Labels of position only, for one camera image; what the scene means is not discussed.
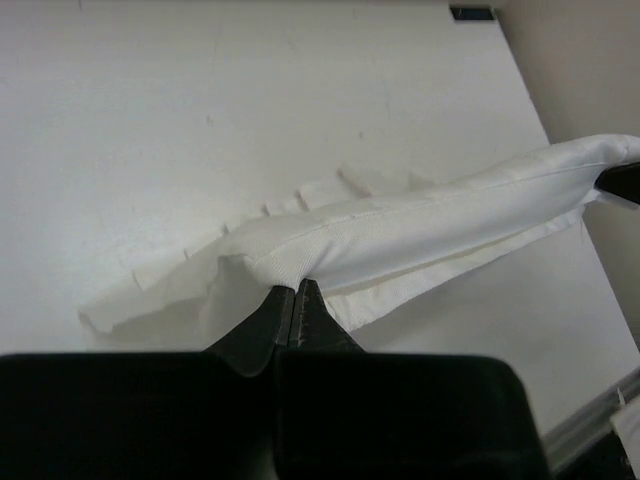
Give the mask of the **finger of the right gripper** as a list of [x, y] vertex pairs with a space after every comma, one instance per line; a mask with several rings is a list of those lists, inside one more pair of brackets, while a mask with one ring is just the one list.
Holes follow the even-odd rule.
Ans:
[[611, 167], [597, 178], [597, 189], [634, 205], [640, 203], [640, 163]]

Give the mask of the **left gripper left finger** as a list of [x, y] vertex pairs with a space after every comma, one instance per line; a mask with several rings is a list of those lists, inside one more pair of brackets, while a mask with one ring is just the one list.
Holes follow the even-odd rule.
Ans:
[[1, 359], [5, 479], [272, 479], [272, 358], [295, 294], [272, 289], [190, 352]]

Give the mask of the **white skirt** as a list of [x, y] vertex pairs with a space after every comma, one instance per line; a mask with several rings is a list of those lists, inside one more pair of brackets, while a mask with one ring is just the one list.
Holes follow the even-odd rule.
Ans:
[[208, 244], [79, 310], [96, 337], [176, 348], [220, 338], [274, 287], [317, 282], [353, 331], [581, 220], [597, 178], [639, 159], [639, 141], [596, 135], [525, 153], [448, 183], [348, 165]]

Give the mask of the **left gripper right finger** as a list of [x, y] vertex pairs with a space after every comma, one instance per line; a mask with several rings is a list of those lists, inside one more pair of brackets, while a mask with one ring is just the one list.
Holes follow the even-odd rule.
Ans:
[[524, 386], [477, 355], [368, 353], [301, 283], [274, 357], [282, 479], [547, 479]]

